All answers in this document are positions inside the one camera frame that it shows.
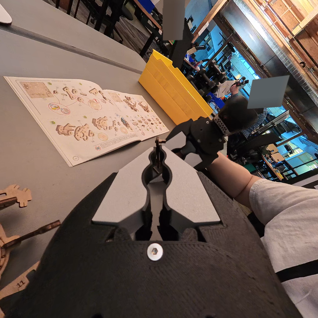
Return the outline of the wooden gear model assembly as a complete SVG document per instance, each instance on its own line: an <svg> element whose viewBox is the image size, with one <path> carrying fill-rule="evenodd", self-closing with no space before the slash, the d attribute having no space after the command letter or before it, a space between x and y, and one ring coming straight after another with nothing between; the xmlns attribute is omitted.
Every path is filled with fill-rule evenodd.
<svg viewBox="0 0 318 318"><path fill-rule="evenodd" d="M61 225L60 220L56 220L52 223L44 225L30 233L23 236L11 236L7 237L6 233L1 225L1 237L0 237L0 277L2 277L3 272L9 261L11 251L16 248L22 241L30 239L32 237L49 232Z"/></svg>

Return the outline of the white rounded device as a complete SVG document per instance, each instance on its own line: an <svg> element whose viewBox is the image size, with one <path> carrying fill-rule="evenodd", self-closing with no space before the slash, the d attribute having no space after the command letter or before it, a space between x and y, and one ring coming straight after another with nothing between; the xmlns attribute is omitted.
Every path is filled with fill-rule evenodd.
<svg viewBox="0 0 318 318"><path fill-rule="evenodd" d="M12 17L1 4L0 4L0 24L1 25L12 24Z"/></svg>

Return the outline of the laser-cut plywood parts sheet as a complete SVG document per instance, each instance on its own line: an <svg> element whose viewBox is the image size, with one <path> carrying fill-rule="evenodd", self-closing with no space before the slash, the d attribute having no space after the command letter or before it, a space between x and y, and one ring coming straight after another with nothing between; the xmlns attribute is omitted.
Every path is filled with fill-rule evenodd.
<svg viewBox="0 0 318 318"><path fill-rule="evenodd" d="M7 296L13 295L17 292L24 290L29 284L29 279L27 278L27 275L30 274L32 271L37 270L39 264L40 264L40 261L35 263L28 270L26 270L17 278L15 278L10 284L2 288L0 290L0 299L3 299Z"/></svg>

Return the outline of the black office chair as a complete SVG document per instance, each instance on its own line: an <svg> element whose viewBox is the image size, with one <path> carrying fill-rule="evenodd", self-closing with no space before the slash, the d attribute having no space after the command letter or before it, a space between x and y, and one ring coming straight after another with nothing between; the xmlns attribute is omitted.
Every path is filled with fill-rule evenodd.
<svg viewBox="0 0 318 318"><path fill-rule="evenodd" d="M114 32L116 32L120 38L119 43L123 44L123 38L116 28L116 23L120 21L121 17L127 18L129 21L133 20L124 0L103 0L102 5L97 9L94 29L100 31L101 25L104 24L106 26L104 35L114 39Z"/></svg>

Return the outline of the open instruction booklet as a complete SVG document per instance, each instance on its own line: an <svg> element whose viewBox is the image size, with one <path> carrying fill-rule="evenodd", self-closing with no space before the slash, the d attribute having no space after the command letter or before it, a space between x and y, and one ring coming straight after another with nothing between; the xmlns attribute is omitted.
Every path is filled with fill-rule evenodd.
<svg viewBox="0 0 318 318"><path fill-rule="evenodd" d="M4 79L69 167L169 132L141 95L82 79Z"/></svg>

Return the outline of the person's right forearm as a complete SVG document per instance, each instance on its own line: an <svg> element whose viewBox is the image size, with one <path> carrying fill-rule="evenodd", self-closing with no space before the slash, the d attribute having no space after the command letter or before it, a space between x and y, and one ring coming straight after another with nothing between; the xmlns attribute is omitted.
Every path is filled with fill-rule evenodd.
<svg viewBox="0 0 318 318"><path fill-rule="evenodd" d="M247 169L229 160L221 152L217 155L207 167L207 171L229 197L252 210L249 193L252 185L261 178L250 174Z"/></svg>

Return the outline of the rack of black dumbbells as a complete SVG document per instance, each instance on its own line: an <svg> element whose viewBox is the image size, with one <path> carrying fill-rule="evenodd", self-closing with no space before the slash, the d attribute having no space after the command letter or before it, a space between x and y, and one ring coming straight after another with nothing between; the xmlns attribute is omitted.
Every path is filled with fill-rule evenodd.
<svg viewBox="0 0 318 318"><path fill-rule="evenodd" d="M209 103L220 84L228 80L228 76L219 69L216 61L210 61L206 67L201 68L196 74L188 75L186 79L195 88L199 95Z"/></svg>

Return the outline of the yellow plastic bin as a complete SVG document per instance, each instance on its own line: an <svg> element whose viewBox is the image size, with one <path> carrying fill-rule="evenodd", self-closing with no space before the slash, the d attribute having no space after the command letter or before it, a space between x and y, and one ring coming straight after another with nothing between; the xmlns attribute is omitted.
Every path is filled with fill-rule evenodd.
<svg viewBox="0 0 318 318"><path fill-rule="evenodd" d="M172 61L153 50L138 82L169 118L179 125L200 117L212 119L213 110Z"/></svg>

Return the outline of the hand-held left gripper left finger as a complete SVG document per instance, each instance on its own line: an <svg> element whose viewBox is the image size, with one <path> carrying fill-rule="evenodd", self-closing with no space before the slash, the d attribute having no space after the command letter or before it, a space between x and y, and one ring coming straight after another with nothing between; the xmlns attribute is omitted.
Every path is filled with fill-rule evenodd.
<svg viewBox="0 0 318 318"><path fill-rule="evenodd" d="M155 147L151 147L118 171L93 224L125 228L130 235L144 225L143 214L151 208L148 184L154 178L155 157Z"/></svg>

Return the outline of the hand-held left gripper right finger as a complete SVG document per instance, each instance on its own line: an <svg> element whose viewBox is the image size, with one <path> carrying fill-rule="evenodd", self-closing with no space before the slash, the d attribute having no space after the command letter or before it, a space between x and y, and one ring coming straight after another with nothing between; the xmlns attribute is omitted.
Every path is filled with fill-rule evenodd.
<svg viewBox="0 0 318 318"><path fill-rule="evenodd" d="M164 204L171 212L169 224L178 232L187 228L220 224L220 217L196 169L162 146L163 167L169 174Z"/></svg>

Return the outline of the notched wooden model piece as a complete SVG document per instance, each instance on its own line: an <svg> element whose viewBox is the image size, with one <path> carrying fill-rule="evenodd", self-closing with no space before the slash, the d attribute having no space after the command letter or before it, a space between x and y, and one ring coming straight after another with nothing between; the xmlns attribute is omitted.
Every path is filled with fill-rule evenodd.
<svg viewBox="0 0 318 318"><path fill-rule="evenodd" d="M26 207L32 200L31 191L28 188L19 189L19 185L9 185L0 190L0 209L3 210L14 204L20 208Z"/></svg>

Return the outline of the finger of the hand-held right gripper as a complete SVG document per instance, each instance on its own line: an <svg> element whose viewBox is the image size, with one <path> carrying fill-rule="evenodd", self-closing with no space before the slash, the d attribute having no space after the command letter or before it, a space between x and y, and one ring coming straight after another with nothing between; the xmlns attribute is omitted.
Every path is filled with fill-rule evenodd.
<svg viewBox="0 0 318 318"><path fill-rule="evenodd" d="M198 154L196 153L196 148L192 144L192 142L186 142L185 145L180 149L180 158L182 160L186 160L186 158L189 156L187 160L197 160Z"/></svg>

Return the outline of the person's white shirt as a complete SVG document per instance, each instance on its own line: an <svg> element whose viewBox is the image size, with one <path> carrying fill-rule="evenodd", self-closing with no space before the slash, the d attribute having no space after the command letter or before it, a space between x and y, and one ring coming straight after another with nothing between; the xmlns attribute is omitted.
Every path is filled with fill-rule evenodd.
<svg viewBox="0 0 318 318"><path fill-rule="evenodd" d="M318 193L268 180L249 193L274 272L303 317L318 317Z"/></svg>

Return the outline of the small round wooden model part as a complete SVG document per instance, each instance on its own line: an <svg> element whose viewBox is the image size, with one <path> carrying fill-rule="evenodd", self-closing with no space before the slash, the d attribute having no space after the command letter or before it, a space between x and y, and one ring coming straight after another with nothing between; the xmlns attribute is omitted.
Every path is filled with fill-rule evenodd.
<svg viewBox="0 0 318 318"><path fill-rule="evenodd" d="M155 159L153 161L153 170L157 173L160 174L162 172L162 159L161 159L161 145L165 144L166 140L160 139L159 136L156 137L155 140Z"/></svg>

